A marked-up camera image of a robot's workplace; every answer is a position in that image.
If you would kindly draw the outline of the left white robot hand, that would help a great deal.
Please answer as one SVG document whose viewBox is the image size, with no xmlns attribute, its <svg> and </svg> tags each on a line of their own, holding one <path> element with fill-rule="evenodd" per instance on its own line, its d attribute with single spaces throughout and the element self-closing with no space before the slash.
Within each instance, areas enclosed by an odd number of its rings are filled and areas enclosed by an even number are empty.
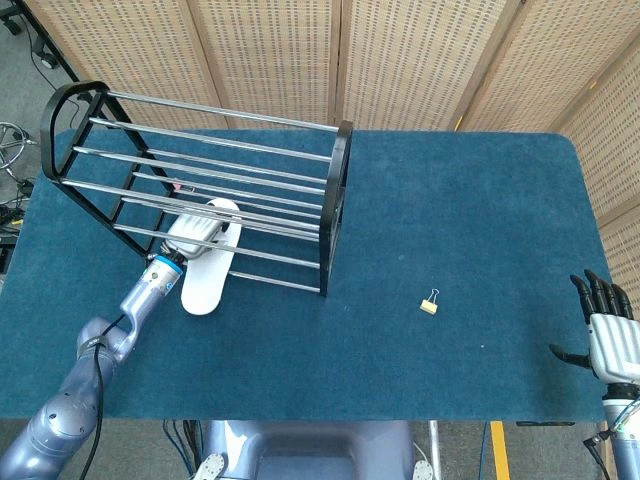
<svg viewBox="0 0 640 480">
<path fill-rule="evenodd" d="M 240 226 L 210 217 L 180 214 L 163 240 L 165 252 L 175 251 L 187 260 L 200 257 L 207 247 L 204 242 L 235 247 L 239 241 Z"/>
</svg>

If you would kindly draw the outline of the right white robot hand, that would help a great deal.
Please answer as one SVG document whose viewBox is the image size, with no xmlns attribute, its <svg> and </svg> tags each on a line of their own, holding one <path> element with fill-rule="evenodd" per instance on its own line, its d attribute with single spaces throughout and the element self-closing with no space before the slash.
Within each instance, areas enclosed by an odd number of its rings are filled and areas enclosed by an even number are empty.
<svg viewBox="0 0 640 480">
<path fill-rule="evenodd" d="M 589 340 L 589 352 L 573 354 L 557 344 L 549 350 L 560 361 L 591 371 L 605 385 L 640 386 L 640 319 L 626 291 L 586 269 L 571 275 Z"/>
</svg>

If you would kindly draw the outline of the white slipper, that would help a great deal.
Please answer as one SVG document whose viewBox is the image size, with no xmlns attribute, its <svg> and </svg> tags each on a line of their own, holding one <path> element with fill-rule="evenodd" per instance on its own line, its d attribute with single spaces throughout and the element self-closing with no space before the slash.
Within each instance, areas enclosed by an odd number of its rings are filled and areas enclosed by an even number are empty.
<svg viewBox="0 0 640 480">
<path fill-rule="evenodd" d="M 208 202 L 215 207 L 239 211 L 231 200 L 216 198 Z M 232 222 L 213 237 L 216 244 L 235 249 L 241 236 L 242 225 Z M 234 257 L 233 251 L 205 248 L 202 254 L 187 261 L 181 301 L 184 309 L 193 315 L 213 312 L 220 303 L 226 277 Z"/>
</svg>

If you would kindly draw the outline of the black metal shoe rack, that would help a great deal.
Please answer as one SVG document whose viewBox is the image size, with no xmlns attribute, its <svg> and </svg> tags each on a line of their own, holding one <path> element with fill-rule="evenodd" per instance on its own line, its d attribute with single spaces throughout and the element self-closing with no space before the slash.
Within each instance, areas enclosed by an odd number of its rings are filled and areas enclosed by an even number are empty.
<svg viewBox="0 0 640 480">
<path fill-rule="evenodd" d="M 242 225 L 227 277 L 326 295 L 342 226 L 353 125 L 149 95 L 100 81 L 58 88 L 41 118 L 42 169 L 147 261 L 180 214 Z M 173 184 L 194 187 L 177 193 Z M 239 211 L 215 207 L 216 198 Z"/>
</svg>

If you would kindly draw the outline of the yellow floor tape strip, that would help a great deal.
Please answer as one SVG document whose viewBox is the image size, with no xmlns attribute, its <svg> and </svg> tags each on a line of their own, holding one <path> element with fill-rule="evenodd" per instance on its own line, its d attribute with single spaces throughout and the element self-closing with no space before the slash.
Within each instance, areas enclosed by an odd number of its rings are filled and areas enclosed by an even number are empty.
<svg viewBox="0 0 640 480">
<path fill-rule="evenodd" d="M 496 480 L 510 480 L 505 429 L 502 421 L 490 422 Z"/>
</svg>

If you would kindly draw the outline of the woven bamboo folding screen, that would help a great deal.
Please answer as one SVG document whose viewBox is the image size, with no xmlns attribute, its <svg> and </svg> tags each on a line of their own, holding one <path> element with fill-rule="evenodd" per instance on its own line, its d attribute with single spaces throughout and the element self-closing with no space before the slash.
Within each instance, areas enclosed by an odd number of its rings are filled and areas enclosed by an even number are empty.
<svg viewBox="0 0 640 480">
<path fill-rule="evenodd" d="M 24 0 L 83 80 L 359 129 L 557 132 L 640 316 L 640 0 Z"/>
</svg>

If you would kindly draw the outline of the white table leg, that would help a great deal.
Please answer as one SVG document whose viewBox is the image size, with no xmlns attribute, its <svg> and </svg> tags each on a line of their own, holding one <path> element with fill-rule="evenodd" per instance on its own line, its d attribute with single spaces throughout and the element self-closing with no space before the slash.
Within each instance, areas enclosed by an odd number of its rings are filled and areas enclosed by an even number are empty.
<svg viewBox="0 0 640 480">
<path fill-rule="evenodd" d="M 433 480 L 442 480 L 438 421 L 430 420 L 428 422 L 428 428 L 430 439 L 431 465 L 434 473 Z"/>
</svg>

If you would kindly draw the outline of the chrome chair base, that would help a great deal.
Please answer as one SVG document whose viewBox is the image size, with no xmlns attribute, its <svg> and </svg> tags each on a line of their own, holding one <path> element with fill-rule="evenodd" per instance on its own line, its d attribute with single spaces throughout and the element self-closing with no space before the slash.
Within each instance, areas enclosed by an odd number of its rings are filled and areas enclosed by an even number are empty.
<svg viewBox="0 0 640 480">
<path fill-rule="evenodd" d="M 0 121 L 0 172 L 6 173 L 17 184 L 23 179 L 13 171 L 14 164 L 28 147 L 38 147 L 39 142 L 17 124 Z"/>
</svg>

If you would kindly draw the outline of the black wheeled stand base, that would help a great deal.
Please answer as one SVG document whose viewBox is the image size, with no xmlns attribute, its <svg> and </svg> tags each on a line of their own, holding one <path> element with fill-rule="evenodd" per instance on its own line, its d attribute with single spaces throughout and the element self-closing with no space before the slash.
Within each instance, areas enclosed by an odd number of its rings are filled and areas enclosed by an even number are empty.
<svg viewBox="0 0 640 480">
<path fill-rule="evenodd" d="M 56 56 L 47 50 L 44 36 L 23 17 L 20 9 L 15 6 L 0 8 L 0 24 L 2 24 L 13 36 L 18 36 L 23 30 L 28 34 L 31 54 L 40 60 L 47 69 L 53 70 L 59 62 Z"/>
</svg>

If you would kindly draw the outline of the blue carpet table cover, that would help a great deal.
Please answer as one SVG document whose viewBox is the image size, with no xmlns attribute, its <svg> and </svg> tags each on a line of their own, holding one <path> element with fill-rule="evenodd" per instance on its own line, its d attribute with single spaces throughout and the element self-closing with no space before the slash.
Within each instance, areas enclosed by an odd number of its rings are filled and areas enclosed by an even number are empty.
<svg viewBox="0 0 640 480">
<path fill-rule="evenodd" d="M 180 288 L 106 389 L 115 417 L 598 421 L 570 274 L 609 278 L 575 149 L 557 134 L 359 131 L 329 293 Z M 0 419 L 34 414 L 143 260 L 40 175 L 0 294 Z M 438 310 L 420 309 L 437 288 Z"/>
</svg>

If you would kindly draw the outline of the silver-blue robot torso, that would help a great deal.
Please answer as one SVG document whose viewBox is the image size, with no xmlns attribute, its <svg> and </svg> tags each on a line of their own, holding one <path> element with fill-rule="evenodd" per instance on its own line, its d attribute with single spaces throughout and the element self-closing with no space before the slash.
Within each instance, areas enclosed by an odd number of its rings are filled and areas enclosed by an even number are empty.
<svg viewBox="0 0 640 480">
<path fill-rule="evenodd" d="M 405 420 L 213 420 L 192 480 L 433 480 Z"/>
</svg>

